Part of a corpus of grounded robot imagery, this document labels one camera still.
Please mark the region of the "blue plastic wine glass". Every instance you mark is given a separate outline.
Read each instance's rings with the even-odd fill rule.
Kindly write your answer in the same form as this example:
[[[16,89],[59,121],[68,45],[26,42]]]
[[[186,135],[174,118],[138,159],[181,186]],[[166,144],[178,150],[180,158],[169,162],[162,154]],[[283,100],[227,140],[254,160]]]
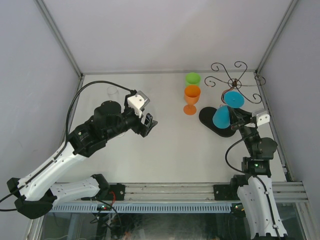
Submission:
[[[230,108],[240,108],[244,105],[244,97],[236,91],[229,91],[222,95],[225,105],[220,106],[212,117],[213,124],[218,129],[226,129],[231,125]]]

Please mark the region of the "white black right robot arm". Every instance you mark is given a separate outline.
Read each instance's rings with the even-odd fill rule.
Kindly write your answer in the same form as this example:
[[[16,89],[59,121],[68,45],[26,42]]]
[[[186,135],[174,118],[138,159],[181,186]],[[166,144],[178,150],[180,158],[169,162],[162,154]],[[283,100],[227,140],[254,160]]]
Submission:
[[[231,179],[230,195],[240,200],[249,224],[252,240],[287,240],[289,238],[280,218],[273,194],[270,160],[278,144],[270,137],[260,137],[259,124],[268,123],[265,110],[251,113],[240,108],[227,108],[230,128],[239,131],[249,153],[241,163],[238,174]]]

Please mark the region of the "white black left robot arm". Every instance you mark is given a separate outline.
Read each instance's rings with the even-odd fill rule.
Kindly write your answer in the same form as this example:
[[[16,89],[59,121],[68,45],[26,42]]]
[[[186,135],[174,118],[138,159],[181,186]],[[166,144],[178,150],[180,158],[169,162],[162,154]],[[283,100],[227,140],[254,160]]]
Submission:
[[[105,200],[109,196],[110,185],[102,174],[93,174],[73,183],[57,183],[57,180],[104,148],[109,140],[128,130],[146,137],[157,125],[151,114],[141,122],[149,101],[143,92],[138,91],[125,97],[124,108],[116,101],[103,102],[36,170],[23,178],[8,180],[10,194],[16,197],[14,205],[17,212],[29,219],[37,219],[62,203],[78,199]]]

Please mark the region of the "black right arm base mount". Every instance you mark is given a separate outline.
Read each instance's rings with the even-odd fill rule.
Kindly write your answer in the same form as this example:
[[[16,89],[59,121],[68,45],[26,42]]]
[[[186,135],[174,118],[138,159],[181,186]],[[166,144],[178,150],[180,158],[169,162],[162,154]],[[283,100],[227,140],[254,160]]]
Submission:
[[[236,190],[229,184],[213,185],[214,199],[216,201],[236,201],[239,200]]]

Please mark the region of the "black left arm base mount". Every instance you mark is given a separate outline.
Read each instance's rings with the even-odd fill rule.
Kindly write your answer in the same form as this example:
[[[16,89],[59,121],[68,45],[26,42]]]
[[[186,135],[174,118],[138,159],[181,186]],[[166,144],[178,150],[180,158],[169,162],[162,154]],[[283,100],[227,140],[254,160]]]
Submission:
[[[99,199],[103,201],[123,201],[125,199],[126,186],[124,184],[111,184],[104,189]]]

